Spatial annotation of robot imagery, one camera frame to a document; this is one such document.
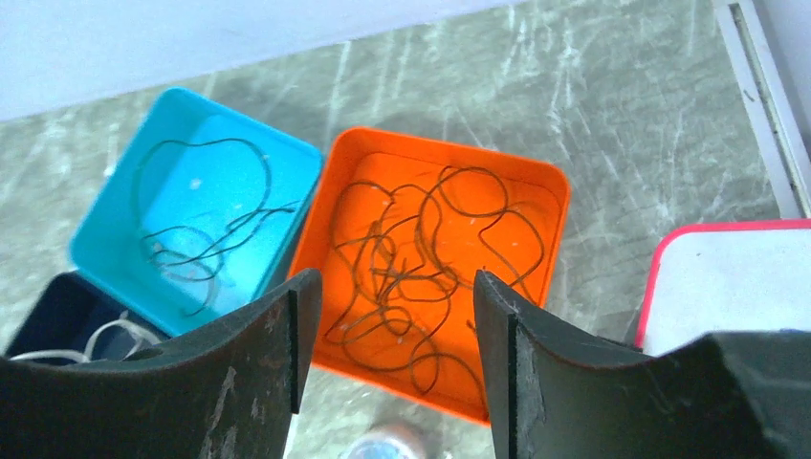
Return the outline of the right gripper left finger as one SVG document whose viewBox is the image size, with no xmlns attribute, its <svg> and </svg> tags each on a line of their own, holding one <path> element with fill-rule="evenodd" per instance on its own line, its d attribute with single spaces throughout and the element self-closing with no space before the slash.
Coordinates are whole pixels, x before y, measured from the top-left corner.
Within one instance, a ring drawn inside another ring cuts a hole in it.
<svg viewBox="0 0 811 459">
<path fill-rule="evenodd" d="M 257 300 L 122 361 L 1 362 L 5 458 L 279 458 L 301 409 L 322 279 Z"/>
</svg>

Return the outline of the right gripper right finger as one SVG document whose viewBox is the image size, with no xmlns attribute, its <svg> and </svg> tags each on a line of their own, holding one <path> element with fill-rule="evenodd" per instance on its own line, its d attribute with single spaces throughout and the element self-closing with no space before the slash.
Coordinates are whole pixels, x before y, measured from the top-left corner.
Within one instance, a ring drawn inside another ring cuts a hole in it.
<svg viewBox="0 0 811 459">
<path fill-rule="evenodd" d="M 473 285 L 499 458 L 806 458 L 810 336 L 709 333 L 651 357 Z"/>
</svg>

